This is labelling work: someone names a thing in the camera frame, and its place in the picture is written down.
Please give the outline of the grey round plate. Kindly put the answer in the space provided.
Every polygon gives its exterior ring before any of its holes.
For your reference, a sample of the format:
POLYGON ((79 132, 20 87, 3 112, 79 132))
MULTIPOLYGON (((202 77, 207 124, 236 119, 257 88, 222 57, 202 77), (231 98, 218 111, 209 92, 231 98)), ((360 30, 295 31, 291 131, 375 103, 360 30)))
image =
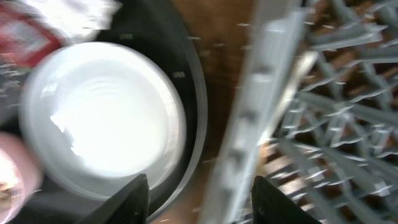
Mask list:
POLYGON ((109 42, 58 49, 21 93, 24 139, 64 189, 106 200, 138 175, 149 187, 181 160, 187 125, 164 71, 140 52, 109 42))

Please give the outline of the red snack wrapper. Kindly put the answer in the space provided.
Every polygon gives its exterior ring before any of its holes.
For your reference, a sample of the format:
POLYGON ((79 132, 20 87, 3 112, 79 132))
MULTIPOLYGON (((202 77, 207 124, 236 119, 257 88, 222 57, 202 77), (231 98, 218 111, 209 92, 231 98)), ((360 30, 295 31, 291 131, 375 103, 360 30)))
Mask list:
POLYGON ((20 67, 34 67, 62 47, 58 37, 23 7, 1 1, 1 60, 20 67))

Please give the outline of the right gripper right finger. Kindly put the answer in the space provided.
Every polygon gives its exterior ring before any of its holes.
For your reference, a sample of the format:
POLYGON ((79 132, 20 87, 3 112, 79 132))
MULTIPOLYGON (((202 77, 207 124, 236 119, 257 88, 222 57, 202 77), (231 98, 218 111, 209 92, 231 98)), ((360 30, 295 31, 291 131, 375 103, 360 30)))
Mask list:
POLYGON ((251 196, 253 222, 256 224, 321 224, 265 177, 255 177, 251 196))

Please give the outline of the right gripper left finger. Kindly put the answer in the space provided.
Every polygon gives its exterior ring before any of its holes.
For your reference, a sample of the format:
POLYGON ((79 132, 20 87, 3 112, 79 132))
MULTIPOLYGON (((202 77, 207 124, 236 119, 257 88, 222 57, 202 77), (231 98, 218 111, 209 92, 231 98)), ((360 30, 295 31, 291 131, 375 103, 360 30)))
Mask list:
POLYGON ((149 186, 147 176, 140 174, 75 224, 146 224, 148 214, 149 186))

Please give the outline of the pink bowl with food scraps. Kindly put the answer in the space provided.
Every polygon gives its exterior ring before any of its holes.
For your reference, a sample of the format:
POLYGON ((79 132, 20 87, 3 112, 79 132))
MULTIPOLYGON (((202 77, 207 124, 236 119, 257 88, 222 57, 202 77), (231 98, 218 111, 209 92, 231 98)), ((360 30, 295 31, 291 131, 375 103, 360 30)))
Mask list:
POLYGON ((40 187, 40 164, 22 139, 1 133, 1 223, 11 221, 40 187))

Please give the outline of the white tissue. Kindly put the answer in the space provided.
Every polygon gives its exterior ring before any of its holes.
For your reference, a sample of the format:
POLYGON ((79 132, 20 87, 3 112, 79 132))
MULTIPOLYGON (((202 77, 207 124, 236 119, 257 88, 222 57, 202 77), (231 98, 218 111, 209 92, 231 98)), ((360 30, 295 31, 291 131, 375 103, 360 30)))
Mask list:
POLYGON ((21 4, 71 44, 91 41, 109 29, 113 15, 122 6, 115 0, 22 0, 21 4))

